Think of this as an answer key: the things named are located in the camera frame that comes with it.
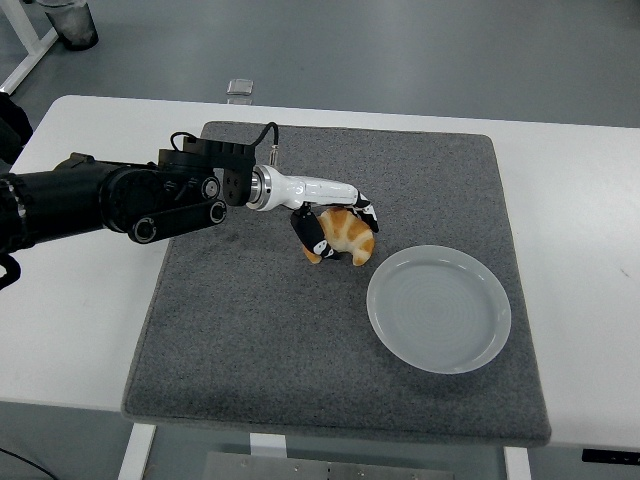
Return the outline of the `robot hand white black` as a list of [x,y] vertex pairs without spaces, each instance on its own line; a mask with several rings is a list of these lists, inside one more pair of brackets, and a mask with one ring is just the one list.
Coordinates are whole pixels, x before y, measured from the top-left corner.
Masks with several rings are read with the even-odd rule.
[[379,231],[370,200],[356,187],[332,180],[286,176],[271,166],[254,169],[257,199],[253,208],[291,210],[290,222],[307,259],[317,264],[349,253],[355,266],[371,258]]

